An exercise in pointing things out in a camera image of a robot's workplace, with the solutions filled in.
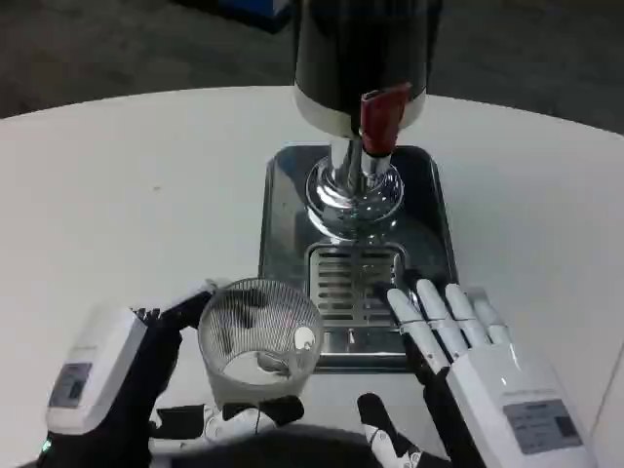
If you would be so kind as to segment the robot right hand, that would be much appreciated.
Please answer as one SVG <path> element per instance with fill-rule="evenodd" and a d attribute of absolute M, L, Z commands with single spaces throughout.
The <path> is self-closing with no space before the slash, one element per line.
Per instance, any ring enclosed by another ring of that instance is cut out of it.
<path fill-rule="evenodd" d="M 595 467 L 597 458 L 554 369 L 513 341 L 485 292 L 419 279 L 373 288 L 399 328 L 409 368 L 446 451 L 434 455 L 394 426 L 381 401 L 357 401 L 383 467 Z"/>

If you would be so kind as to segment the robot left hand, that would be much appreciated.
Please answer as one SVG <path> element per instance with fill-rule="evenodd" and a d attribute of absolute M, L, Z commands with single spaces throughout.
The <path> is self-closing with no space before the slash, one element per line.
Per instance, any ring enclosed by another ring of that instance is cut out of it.
<path fill-rule="evenodd" d="M 187 329 L 213 401 L 158 408 Z M 322 344 L 317 306 L 269 279 L 208 280 L 165 307 L 97 306 L 55 380 L 36 463 L 151 467 L 261 437 L 302 418 Z"/>

